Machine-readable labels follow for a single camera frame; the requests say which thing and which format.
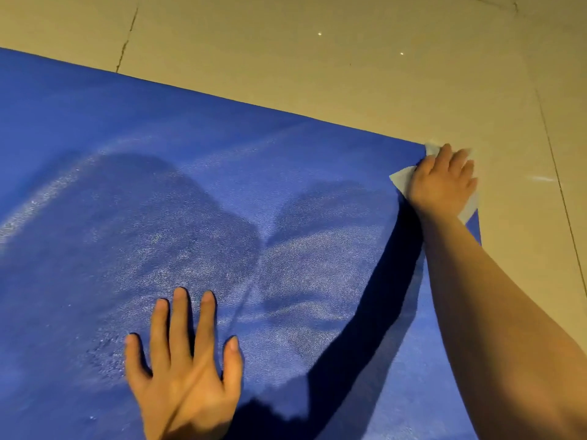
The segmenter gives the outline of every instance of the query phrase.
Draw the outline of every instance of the tiled floor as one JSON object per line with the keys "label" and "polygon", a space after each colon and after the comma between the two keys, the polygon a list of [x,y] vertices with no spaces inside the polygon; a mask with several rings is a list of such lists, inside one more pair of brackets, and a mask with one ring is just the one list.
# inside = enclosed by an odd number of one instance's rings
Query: tiled floor
{"label": "tiled floor", "polygon": [[586,0],[0,0],[0,46],[475,148],[484,247],[587,350],[586,17]]}

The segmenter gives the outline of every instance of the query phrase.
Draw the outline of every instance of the blue sheet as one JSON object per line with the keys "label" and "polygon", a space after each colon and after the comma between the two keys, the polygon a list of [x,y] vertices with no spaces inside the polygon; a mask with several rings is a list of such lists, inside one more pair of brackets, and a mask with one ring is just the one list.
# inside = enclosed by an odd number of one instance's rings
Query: blue sheet
{"label": "blue sheet", "polygon": [[123,339],[175,286],[239,336],[230,438],[475,438],[389,181],[423,146],[9,50],[0,111],[3,438],[141,438]]}

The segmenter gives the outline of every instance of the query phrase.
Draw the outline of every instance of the skin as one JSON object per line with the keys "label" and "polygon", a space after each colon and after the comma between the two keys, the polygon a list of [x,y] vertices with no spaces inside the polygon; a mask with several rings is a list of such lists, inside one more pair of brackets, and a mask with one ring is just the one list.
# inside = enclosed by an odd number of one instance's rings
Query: skin
{"label": "skin", "polygon": [[[459,391],[480,440],[587,438],[587,357],[481,248],[458,215],[477,187],[466,151],[445,145],[416,169],[408,200],[424,235],[438,324]],[[230,426],[241,392],[236,337],[214,364],[210,291],[201,302],[194,356],[188,340],[188,297],[176,288],[158,300],[151,320],[151,365],[140,340],[127,338],[126,376],[147,440],[217,440]]]}

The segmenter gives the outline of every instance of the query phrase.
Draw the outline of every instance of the blue leather material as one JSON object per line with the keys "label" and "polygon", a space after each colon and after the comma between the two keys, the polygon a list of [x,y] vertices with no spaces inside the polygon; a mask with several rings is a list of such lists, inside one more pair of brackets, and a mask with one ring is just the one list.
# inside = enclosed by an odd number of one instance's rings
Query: blue leather material
{"label": "blue leather material", "polygon": [[148,346],[152,305],[175,286],[195,319],[215,291],[219,348],[239,336],[230,438],[475,438],[419,223],[389,181],[423,155],[0,50],[2,438],[141,438],[123,339]]}

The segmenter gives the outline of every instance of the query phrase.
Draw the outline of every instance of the blue vinyl fabric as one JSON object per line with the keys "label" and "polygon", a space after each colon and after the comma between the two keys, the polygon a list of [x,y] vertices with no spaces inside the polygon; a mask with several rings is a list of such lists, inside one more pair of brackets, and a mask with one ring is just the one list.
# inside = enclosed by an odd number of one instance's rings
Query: blue vinyl fabric
{"label": "blue vinyl fabric", "polygon": [[0,149],[3,438],[142,438],[123,340],[176,286],[239,336],[229,438],[475,438],[389,180],[422,145],[0,50]]}

